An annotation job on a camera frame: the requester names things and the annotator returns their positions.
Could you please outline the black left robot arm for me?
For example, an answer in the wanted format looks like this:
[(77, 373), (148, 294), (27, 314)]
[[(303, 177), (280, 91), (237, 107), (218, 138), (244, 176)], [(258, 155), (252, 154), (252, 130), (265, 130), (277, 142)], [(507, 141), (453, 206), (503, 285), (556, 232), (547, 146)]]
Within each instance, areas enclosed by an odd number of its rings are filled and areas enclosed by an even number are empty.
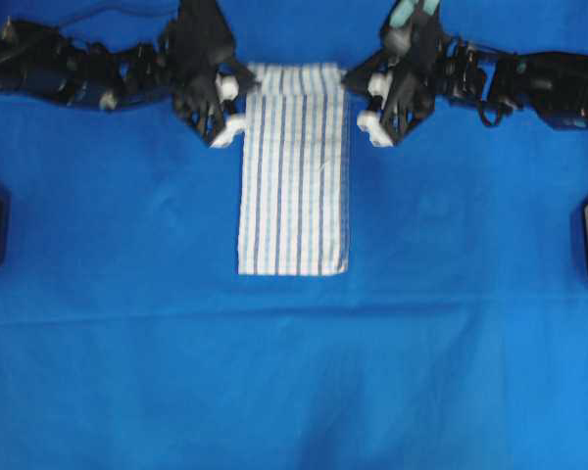
[(120, 51), (78, 47), (57, 25), (9, 20), (0, 31), (0, 94), (107, 113), (168, 100), (212, 148), (243, 132), (237, 101), (258, 84), (216, 1), (179, 2), (157, 41)]

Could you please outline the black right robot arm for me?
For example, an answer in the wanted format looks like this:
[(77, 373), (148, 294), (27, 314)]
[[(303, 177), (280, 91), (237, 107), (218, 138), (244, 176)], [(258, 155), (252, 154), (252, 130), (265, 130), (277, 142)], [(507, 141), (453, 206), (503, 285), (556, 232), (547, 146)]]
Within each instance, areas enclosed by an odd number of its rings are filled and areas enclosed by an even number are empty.
[(380, 48), (346, 72), (344, 88), (367, 98), (358, 128), (395, 147), (435, 111), (437, 99), (476, 110), (486, 127), (531, 109), (555, 130), (588, 130), (588, 54), (517, 54), (446, 33), (438, 1), (398, 1)]

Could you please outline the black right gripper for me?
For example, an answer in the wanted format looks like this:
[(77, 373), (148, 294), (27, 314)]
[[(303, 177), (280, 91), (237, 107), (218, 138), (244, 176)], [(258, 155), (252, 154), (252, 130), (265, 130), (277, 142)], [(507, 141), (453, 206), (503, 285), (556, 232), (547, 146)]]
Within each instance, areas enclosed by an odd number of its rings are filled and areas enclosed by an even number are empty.
[(375, 147), (398, 145), (434, 111), (428, 79), (449, 41), (440, 8), (439, 1), (395, 2), (379, 31), (380, 49), (342, 78), (367, 99), (357, 126)]

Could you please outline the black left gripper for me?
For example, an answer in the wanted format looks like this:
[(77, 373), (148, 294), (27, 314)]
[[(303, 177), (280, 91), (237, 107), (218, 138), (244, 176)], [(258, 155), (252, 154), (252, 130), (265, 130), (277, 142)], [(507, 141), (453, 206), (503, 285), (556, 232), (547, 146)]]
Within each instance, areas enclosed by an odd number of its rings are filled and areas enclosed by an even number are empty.
[(237, 60), (235, 38), (219, 3), (181, 1), (162, 40), (176, 116), (207, 146), (229, 146), (246, 124), (235, 100), (261, 82)]

